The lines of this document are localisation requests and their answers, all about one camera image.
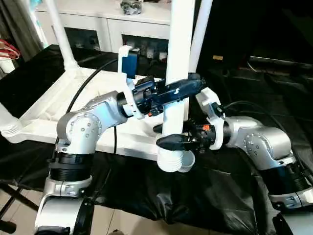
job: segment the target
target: shelf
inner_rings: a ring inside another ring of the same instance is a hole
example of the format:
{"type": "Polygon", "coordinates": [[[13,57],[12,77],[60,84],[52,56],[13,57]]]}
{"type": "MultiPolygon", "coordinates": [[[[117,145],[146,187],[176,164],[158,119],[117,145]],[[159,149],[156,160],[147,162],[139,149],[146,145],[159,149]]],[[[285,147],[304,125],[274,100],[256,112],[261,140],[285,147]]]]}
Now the shelf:
{"type": "MultiPolygon", "coordinates": [[[[59,13],[170,25],[171,4],[144,2],[139,15],[124,15],[119,0],[55,0],[59,13]]],[[[45,3],[36,11],[47,12],[45,3]]]]}

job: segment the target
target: white pipe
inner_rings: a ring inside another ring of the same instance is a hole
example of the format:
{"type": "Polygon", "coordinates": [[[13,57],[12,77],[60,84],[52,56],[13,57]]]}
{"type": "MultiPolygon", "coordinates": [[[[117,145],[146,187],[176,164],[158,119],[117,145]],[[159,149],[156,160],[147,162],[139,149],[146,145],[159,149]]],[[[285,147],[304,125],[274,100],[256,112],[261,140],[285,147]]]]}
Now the white pipe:
{"type": "Polygon", "coordinates": [[[50,17],[51,17],[52,24],[53,24],[54,33],[58,40],[59,47],[60,47],[60,50],[64,59],[64,69],[66,71],[77,69],[79,68],[79,66],[76,60],[74,59],[72,50],[70,48],[70,45],[67,39],[67,34],[65,33],[64,27],[60,19],[57,6],[54,0],[46,0],[45,2],[48,6],[50,17]]]}
{"type": "Polygon", "coordinates": [[[189,71],[196,72],[213,0],[202,0],[190,51],[189,71]]]}
{"type": "Polygon", "coordinates": [[[22,129],[20,120],[12,116],[10,112],[0,103],[0,132],[3,137],[15,135],[22,129]]]}
{"type": "MultiPolygon", "coordinates": [[[[172,1],[166,85],[188,77],[194,8],[195,0],[172,1]]],[[[165,105],[163,136],[182,133],[183,119],[183,101],[165,105]]],[[[183,151],[160,148],[157,164],[164,171],[177,171],[182,167],[183,155],[183,151]]]]}

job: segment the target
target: white cabinet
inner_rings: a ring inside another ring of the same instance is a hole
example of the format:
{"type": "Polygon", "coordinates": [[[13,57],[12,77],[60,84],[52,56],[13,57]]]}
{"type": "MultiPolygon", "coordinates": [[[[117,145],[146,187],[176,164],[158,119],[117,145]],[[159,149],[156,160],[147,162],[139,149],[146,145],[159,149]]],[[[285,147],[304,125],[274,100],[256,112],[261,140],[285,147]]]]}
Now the white cabinet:
{"type": "MultiPolygon", "coordinates": [[[[54,35],[52,22],[48,12],[37,11],[36,15],[45,33],[48,44],[58,44],[54,35]]],[[[83,29],[95,31],[100,50],[111,51],[108,22],[106,18],[60,14],[61,21],[65,28],[83,29]]]]}
{"type": "MultiPolygon", "coordinates": [[[[124,15],[119,0],[55,2],[64,27],[96,31],[101,51],[118,52],[123,45],[123,35],[169,39],[171,4],[144,2],[141,14],[128,16],[124,15]]],[[[45,1],[36,8],[36,15],[48,43],[57,44],[45,1]]]]}
{"type": "Polygon", "coordinates": [[[112,52],[118,52],[123,45],[122,35],[146,38],[169,39],[170,26],[165,24],[120,21],[108,19],[112,52]]]}

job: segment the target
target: black chair leg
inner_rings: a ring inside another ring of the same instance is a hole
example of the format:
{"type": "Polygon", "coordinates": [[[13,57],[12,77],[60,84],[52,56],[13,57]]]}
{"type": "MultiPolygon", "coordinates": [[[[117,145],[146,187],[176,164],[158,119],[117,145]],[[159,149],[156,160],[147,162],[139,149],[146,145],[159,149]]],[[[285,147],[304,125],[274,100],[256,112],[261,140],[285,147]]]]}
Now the black chair leg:
{"type": "Polygon", "coordinates": [[[18,201],[22,202],[23,204],[25,204],[26,206],[30,207],[31,209],[35,211],[37,211],[39,207],[35,203],[30,201],[29,199],[24,197],[23,195],[21,195],[22,188],[18,188],[17,190],[14,190],[8,185],[0,184],[0,190],[3,190],[4,192],[6,192],[7,194],[11,196],[10,199],[7,201],[7,203],[2,207],[0,211],[0,231],[4,231],[5,233],[12,234],[16,230],[16,224],[12,222],[3,221],[1,220],[1,218],[10,208],[10,206],[13,204],[14,200],[17,199],[18,201]]]}
{"type": "Polygon", "coordinates": [[[5,233],[12,234],[16,230],[16,224],[12,222],[5,222],[0,220],[0,231],[4,231],[5,233]]]}
{"type": "Polygon", "coordinates": [[[34,211],[38,211],[39,207],[20,194],[19,190],[15,191],[13,188],[11,188],[9,185],[0,184],[0,189],[9,194],[11,197],[14,197],[14,199],[22,202],[24,205],[30,207],[34,211]]]}

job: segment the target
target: curtain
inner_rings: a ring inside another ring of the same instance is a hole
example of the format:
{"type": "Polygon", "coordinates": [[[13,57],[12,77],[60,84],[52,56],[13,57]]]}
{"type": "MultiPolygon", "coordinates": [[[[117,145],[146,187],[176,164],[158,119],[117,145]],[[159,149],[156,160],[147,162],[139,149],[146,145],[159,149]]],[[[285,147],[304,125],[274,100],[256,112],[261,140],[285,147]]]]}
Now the curtain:
{"type": "Polygon", "coordinates": [[[0,0],[0,36],[17,47],[24,61],[43,49],[22,0],[0,0]]]}

